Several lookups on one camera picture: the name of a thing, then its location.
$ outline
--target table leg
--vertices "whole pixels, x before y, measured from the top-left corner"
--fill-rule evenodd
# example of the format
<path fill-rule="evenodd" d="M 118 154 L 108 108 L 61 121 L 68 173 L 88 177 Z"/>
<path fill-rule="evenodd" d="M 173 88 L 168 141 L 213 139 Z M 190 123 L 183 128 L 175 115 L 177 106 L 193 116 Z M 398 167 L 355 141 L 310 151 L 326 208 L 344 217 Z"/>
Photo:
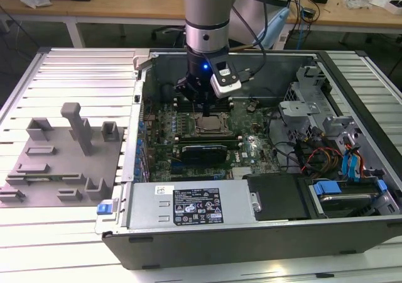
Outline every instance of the table leg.
<path fill-rule="evenodd" d="M 349 35 L 350 35 L 350 33 L 344 33 L 344 34 L 341 36 L 341 38 L 339 39 L 339 43 L 340 43 L 340 44 L 345 44 L 346 41 L 347 41 L 347 39 L 348 39 L 348 37 L 349 37 Z"/>
<path fill-rule="evenodd" d="M 276 43 L 273 46 L 273 50 L 283 50 L 285 48 L 286 41 L 288 40 L 289 32 L 292 30 L 292 24 L 285 24 Z"/>
<path fill-rule="evenodd" d="M 84 48 L 85 42 L 76 22 L 65 22 L 74 48 Z"/>
<path fill-rule="evenodd" d="M 6 20 L 0 20 L 0 33 L 8 33 L 10 29 Z"/>
<path fill-rule="evenodd" d="M 119 30 L 120 30 L 120 37 L 125 38 L 126 37 L 126 30 L 124 29 L 124 24 L 119 24 Z"/>

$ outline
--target white paper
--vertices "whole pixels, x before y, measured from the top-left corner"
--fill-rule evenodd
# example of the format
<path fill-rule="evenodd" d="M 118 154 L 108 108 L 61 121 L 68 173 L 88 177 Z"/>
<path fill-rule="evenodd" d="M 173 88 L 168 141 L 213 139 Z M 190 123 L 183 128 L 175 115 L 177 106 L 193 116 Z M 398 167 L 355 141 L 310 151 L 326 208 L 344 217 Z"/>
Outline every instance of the white paper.
<path fill-rule="evenodd" d="M 50 0 L 20 0 L 20 1 L 25 5 L 28 5 L 30 8 L 52 5 Z"/>
<path fill-rule="evenodd" d="M 390 2 L 390 0 L 370 0 L 370 3 L 372 5 L 379 6 L 380 8 L 385 7 L 385 4 L 387 4 L 388 2 Z"/>

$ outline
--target floor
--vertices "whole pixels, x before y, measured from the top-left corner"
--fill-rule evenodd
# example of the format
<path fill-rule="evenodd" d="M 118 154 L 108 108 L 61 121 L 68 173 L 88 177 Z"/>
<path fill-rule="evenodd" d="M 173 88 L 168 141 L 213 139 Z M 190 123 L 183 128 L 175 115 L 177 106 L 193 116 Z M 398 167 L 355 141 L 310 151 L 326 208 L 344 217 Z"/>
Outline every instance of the floor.
<path fill-rule="evenodd" d="M 154 41 L 151 30 L 157 26 L 126 25 L 126 37 L 120 37 L 118 25 L 80 24 L 87 47 L 163 47 L 171 48 L 177 33 L 158 34 Z M 43 47 L 71 47 L 67 29 L 63 23 L 23 23 L 23 28 Z M 306 39 L 302 37 L 304 50 L 363 50 L 388 74 L 402 56 L 401 44 L 396 43 L 397 35 L 368 35 L 351 33 L 345 44 L 340 44 L 341 33 L 311 32 Z M 286 49 L 295 49 L 298 35 L 293 35 Z M 35 55 L 35 44 L 16 24 L 11 24 L 10 32 L 0 37 L 0 107 L 7 100 L 19 78 L 23 75 Z M 402 63 L 391 76 L 391 80 L 402 88 Z"/>

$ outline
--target power supply label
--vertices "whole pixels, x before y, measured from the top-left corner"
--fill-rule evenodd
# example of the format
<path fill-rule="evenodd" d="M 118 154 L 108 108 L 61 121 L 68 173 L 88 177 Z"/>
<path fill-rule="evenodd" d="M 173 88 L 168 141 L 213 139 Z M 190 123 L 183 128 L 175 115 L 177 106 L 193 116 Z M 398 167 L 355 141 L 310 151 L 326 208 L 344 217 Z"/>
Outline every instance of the power supply label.
<path fill-rule="evenodd" d="M 176 225 L 223 223 L 219 189 L 174 190 L 173 222 Z"/>

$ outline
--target motherboard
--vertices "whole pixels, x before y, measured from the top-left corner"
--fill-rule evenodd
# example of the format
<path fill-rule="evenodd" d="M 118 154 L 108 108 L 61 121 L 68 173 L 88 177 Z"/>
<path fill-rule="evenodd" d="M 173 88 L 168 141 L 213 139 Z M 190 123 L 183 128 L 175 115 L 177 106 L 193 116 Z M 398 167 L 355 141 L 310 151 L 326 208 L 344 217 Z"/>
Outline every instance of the motherboard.
<path fill-rule="evenodd" d="M 230 110 L 208 117 L 192 104 L 145 104 L 149 181 L 230 180 L 279 172 L 264 127 L 272 108 L 253 99 L 229 104 Z"/>

